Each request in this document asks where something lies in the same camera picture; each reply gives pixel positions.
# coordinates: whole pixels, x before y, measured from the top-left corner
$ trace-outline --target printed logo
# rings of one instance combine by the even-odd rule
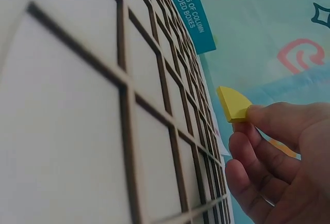
[[[309,66],[304,62],[304,51],[298,50],[296,53],[296,61],[298,65],[303,69],[298,69],[288,58],[288,54],[294,50],[296,47],[302,45],[302,44],[310,44],[314,46],[317,49],[316,54],[312,54],[309,56],[309,60],[313,62],[316,65],[323,65],[324,64],[324,50],[323,48],[318,45],[316,42],[313,42],[309,39],[297,39],[293,42],[290,42],[287,44],[281,51],[278,53],[277,58],[278,60],[287,68],[289,69],[293,74],[298,74],[304,70],[309,69]]]

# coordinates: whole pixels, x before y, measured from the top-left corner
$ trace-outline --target black line drawing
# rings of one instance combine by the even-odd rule
[[[315,16],[311,19],[311,21],[313,23],[316,23],[316,24],[324,25],[324,26],[326,26],[326,27],[328,27],[330,29],[330,9],[329,8],[325,8],[323,6],[320,6],[317,3],[313,3],[313,5],[315,7]],[[326,21],[319,20],[320,10],[323,11],[323,12],[327,12],[328,17],[327,17],[327,20]]]

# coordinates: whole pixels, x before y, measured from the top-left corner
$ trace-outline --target yellow quarter circle piece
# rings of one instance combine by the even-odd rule
[[[246,110],[252,105],[250,100],[238,91],[224,86],[217,88],[217,94],[228,122],[246,121]]]

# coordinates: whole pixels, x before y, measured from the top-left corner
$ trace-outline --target grid square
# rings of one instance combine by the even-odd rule
[[[208,211],[208,219],[209,219],[209,223],[210,224],[216,224],[216,220],[215,220],[215,214],[214,214],[214,212],[213,212],[213,209],[210,209],[209,211]]]
[[[196,217],[192,221],[193,224],[205,224],[204,223],[204,217],[202,215]]]
[[[172,28],[172,26],[170,26],[170,30],[171,30],[171,36],[172,36],[172,39],[173,39],[173,42],[174,42],[174,45],[176,46],[176,48],[179,50],[180,46],[179,46],[179,41],[177,39],[177,36]]]
[[[183,63],[181,62],[181,60],[178,60],[178,64],[179,64],[181,79],[182,79],[182,82],[184,84],[184,87],[187,90],[189,90],[189,84],[188,84],[188,79],[187,79],[187,75],[186,75],[186,69],[185,69]]]
[[[152,34],[149,10],[144,0],[128,0],[128,5],[137,16],[142,26]]]
[[[201,105],[200,105],[200,102],[199,102],[199,96],[197,95],[198,88],[194,83],[192,83],[192,91],[194,93],[195,102],[196,102],[198,108],[201,109]]]
[[[0,93],[2,219],[131,223],[116,86],[25,14]]]
[[[184,131],[186,131],[187,121],[182,103],[181,92],[179,86],[168,72],[167,72],[167,82],[168,82],[168,89],[171,99],[173,117],[177,121],[179,127]]]
[[[226,224],[229,224],[226,199],[222,200],[222,207],[223,207],[223,213],[224,213],[224,216],[225,216],[225,222],[226,222]]]
[[[172,13],[168,7],[167,1],[164,1],[164,8],[165,8],[165,12],[167,14],[167,17],[169,18],[170,21],[172,21]]]
[[[44,1],[58,13],[57,22],[87,49],[98,55],[105,65],[111,67],[113,63],[117,63],[118,24],[115,0]]]
[[[216,174],[214,174],[211,160],[208,160],[208,165],[209,165],[209,170],[210,170],[210,172],[211,172],[210,174],[211,174],[211,181],[212,181],[212,187],[213,187],[213,189],[210,189],[210,190],[213,190],[213,192],[214,192],[214,197],[215,197],[215,199],[216,199],[216,198],[218,198],[219,196],[217,195],[217,191],[216,191],[216,182],[215,182]]]
[[[206,201],[209,202],[212,200],[212,198],[211,198],[210,186],[209,186],[209,182],[208,182],[209,181],[208,172],[206,171],[207,168],[205,166],[205,157],[204,157],[204,155],[199,153],[199,158],[200,158],[201,174],[202,174],[202,178],[203,178]]]
[[[207,141],[207,138],[206,138],[206,127],[205,127],[205,122],[203,119],[200,119],[200,122],[201,122],[201,128],[202,128],[202,134],[203,134],[203,140],[204,140],[204,147],[206,149],[209,150],[209,145],[208,145],[208,141]]]
[[[193,136],[195,138],[196,143],[201,145],[202,142],[201,142],[201,137],[200,137],[200,133],[198,130],[195,110],[189,101],[188,101],[188,110],[189,110],[189,115],[190,115],[190,120],[191,120],[191,125],[192,125]]]
[[[172,69],[175,69],[170,42],[167,39],[166,35],[164,34],[164,31],[159,26],[157,30],[158,30],[159,45],[162,49],[165,60],[170,64]]]
[[[192,157],[191,146],[184,140],[179,139],[179,149],[181,164],[183,168],[187,197],[191,208],[201,205],[201,199],[197,184],[194,160]]]
[[[225,220],[222,202],[219,202],[219,204],[217,204],[217,212],[218,212],[218,216],[220,217],[219,221],[221,221],[221,224],[226,224],[227,222]]]
[[[157,2],[157,0],[151,0],[151,2],[153,4],[154,10],[157,13],[158,17],[162,21],[163,25],[165,25],[163,11],[162,11],[161,7],[159,6],[159,3]]]
[[[169,129],[140,106],[136,117],[148,215],[157,221],[181,212]]]
[[[164,108],[160,76],[155,52],[142,37],[135,25],[129,26],[129,56],[135,85],[161,108]]]

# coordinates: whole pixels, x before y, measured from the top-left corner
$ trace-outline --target fingernail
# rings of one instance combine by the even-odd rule
[[[253,105],[250,105],[248,109],[248,111],[255,111],[255,110],[259,110],[259,109],[262,109],[264,108],[263,105],[256,105],[256,104],[253,104]]]

